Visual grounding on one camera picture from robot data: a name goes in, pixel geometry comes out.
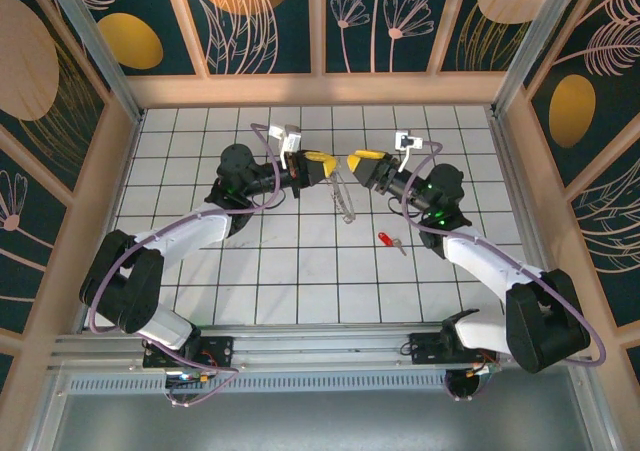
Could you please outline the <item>silver chain necklace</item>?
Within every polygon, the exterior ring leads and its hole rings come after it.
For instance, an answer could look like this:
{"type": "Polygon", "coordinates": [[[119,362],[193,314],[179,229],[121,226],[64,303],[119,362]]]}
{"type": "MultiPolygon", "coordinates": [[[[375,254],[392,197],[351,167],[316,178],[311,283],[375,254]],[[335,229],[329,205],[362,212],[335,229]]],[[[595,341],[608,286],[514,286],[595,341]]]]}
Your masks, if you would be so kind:
{"type": "Polygon", "coordinates": [[[327,178],[329,192],[337,214],[340,214],[345,224],[351,224],[356,219],[354,204],[340,170],[336,168],[327,178]]]}

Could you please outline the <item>red-headed key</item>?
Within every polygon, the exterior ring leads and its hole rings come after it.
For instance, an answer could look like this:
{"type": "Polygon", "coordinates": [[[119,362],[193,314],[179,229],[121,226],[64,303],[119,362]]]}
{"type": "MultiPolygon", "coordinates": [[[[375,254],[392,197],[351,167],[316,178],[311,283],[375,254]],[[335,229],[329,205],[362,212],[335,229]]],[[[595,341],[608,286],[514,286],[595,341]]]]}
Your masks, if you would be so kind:
{"type": "Polygon", "coordinates": [[[379,232],[378,238],[386,247],[396,248],[403,256],[407,255],[407,252],[404,250],[402,241],[399,238],[392,238],[385,232],[379,232]]]}

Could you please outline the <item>dark panel, pink flowers print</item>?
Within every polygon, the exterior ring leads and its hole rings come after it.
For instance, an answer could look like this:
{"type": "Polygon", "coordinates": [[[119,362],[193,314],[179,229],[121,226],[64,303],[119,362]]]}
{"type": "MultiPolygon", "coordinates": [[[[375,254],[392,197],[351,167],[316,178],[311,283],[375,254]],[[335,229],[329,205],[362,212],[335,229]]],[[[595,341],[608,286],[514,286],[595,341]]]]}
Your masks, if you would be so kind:
{"type": "Polygon", "coordinates": [[[326,0],[328,73],[422,72],[446,0],[326,0]]]}

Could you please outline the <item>dark panel, yellow oval print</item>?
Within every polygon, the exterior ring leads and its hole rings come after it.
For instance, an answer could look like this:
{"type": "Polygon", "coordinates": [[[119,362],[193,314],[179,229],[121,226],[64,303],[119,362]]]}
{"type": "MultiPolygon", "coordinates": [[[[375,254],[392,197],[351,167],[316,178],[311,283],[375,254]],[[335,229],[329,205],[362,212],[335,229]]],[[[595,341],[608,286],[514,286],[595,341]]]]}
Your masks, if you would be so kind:
{"type": "Polygon", "coordinates": [[[81,0],[127,76],[195,73],[170,0],[81,0]]]}
{"type": "Polygon", "coordinates": [[[532,105],[567,186],[640,113],[640,0],[591,0],[532,105]]]}

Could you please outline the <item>dark panel, leaf outline print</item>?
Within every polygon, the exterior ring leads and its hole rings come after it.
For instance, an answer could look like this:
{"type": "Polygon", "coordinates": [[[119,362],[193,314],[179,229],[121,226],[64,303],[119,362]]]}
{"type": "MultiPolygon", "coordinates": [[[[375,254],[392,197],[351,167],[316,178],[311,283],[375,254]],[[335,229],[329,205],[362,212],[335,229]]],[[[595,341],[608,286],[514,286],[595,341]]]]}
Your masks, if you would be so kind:
{"type": "Polygon", "coordinates": [[[640,158],[611,165],[572,208],[615,324],[639,321],[640,158]]]}

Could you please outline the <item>dark panel, flower outline print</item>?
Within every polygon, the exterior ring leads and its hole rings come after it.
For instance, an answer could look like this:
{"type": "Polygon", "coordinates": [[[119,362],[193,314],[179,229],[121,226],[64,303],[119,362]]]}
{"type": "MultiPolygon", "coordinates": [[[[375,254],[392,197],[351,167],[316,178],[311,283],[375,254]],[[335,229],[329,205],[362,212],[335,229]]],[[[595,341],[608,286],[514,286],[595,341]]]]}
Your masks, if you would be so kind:
{"type": "Polygon", "coordinates": [[[66,207],[0,151],[0,328],[24,332],[66,207]]]}

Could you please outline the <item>dark panel, pink circle print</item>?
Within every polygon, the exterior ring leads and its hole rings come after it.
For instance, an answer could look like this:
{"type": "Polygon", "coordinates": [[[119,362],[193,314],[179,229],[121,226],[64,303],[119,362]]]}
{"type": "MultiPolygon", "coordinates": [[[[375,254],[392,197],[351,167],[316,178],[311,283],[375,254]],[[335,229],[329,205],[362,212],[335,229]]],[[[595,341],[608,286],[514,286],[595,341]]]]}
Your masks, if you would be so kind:
{"type": "Polygon", "coordinates": [[[0,0],[0,126],[69,190],[104,106],[37,0],[0,0]]]}

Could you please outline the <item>grey metal shelf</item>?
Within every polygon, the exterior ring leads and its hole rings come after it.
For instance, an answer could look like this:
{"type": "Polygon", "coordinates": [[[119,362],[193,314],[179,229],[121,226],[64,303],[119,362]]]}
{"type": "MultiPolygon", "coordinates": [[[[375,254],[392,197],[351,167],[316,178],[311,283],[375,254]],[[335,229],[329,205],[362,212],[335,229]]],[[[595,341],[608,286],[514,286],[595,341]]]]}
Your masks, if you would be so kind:
{"type": "Polygon", "coordinates": [[[304,388],[303,375],[246,374],[189,409],[159,393],[59,378],[28,451],[631,451],[590,374],[497,373],[455,400],[425,372],[367,373],[304,388]]]}

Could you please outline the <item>aluminium table side rail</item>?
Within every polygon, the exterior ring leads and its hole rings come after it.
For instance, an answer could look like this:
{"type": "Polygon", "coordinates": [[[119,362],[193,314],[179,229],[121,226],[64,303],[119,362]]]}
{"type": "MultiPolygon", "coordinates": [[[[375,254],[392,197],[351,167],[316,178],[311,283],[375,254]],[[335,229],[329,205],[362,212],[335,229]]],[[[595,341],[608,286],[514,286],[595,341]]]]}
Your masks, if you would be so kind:
{"type": "Polygon", "coordinates": [[[516,260],[548,270],[541,236],[527,207],[527,191],[519,180],[521,163],[511,153],[502,125],[491,119],[489,129],[495,164],[474,166],[491,170],[491,177],[485,181],[475,179],[485,234],[516,260]]]}

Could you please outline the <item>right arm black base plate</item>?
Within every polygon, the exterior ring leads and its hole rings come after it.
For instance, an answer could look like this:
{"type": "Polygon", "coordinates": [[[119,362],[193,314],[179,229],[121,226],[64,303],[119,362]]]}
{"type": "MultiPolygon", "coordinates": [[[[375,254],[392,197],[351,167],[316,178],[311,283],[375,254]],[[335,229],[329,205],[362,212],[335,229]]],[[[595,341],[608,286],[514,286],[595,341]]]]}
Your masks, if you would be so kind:
{"type": "Polygon", "coordinates": [[[453,331],[412,333],[409,353],[413,364],[472,364],[498,360],[495,351],[464,347],[453,331]]]}

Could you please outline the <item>aluminium corner post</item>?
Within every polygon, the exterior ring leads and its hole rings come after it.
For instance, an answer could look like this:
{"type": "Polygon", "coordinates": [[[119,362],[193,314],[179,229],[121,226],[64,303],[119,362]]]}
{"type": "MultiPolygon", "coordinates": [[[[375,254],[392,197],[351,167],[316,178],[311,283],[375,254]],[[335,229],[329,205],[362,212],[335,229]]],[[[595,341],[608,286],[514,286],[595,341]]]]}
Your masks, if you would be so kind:
{"type": "Polygon", "coordinates": [[[519,45],[496,97],[491,103],[491,117],[500,119],[507,111],[515,95],[531,71],[536,59],[550,41],[558,27],[562,14],[571,0],[543,0],[524,39],[519,45]]]}
{"type": "Polygon", "coordinates": [[[79,37],[86,44],[98,69],[106,79],[117,100],[135,124],[141,119],[141,107],[137,103],[120,65],[82,0],[58,0],[79,37]]]}

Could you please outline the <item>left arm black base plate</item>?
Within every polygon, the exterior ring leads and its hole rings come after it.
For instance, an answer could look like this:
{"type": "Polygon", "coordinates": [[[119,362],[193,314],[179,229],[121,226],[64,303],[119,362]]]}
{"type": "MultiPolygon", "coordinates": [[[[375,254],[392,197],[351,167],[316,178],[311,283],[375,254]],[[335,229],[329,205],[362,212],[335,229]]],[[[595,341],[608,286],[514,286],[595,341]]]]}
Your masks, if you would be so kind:
{"type": "Polygon", "coordinates": [[[192,367],[192,362],[207,367],[226,368],[231,365],[234,338],[231,336],[202,336],[199,331],[194,332],[181,348],[173,350],[179,359],[147,340],[143,340],[142,345],[144,349],[142,365],[144,368],[192,367]]]}

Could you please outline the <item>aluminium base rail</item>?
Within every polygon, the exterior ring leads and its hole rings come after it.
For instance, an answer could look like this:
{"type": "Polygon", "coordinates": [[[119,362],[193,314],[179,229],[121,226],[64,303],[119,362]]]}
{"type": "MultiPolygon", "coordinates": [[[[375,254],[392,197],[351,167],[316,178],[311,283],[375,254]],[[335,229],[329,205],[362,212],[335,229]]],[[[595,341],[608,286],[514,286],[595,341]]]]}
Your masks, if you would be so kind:
{"type": "MultiPolygon", "coordinates": [[[[328,324],[211,326],[204,337],[233,339],[231,366],[243,373],[405,370],[405,344],[416,333],[438,334],[438,326],[418,324],[328,324]]],[[[125,370],[142,367],[142,339],[121,332],[83,332],[55,339],[51,368],[125,370]]]]}

